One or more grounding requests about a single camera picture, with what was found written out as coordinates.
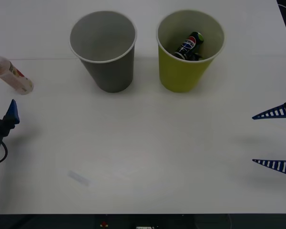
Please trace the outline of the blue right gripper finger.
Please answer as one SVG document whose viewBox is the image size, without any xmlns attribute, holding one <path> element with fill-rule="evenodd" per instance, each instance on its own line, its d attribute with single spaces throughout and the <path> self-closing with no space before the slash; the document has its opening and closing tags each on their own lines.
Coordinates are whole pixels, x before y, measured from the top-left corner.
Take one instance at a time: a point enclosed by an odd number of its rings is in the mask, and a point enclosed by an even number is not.
<svg viewBox="0 0 286 229">
<path fill-rule="evenodd" d="M 252 117 L 253 120 L 286 118 L 286 102 Z"/>
<path fill-rule="evenodd" d="M 269 169 L 286 174 L 286 160 L 252 159 L 252 161 Z"/>
</svg>

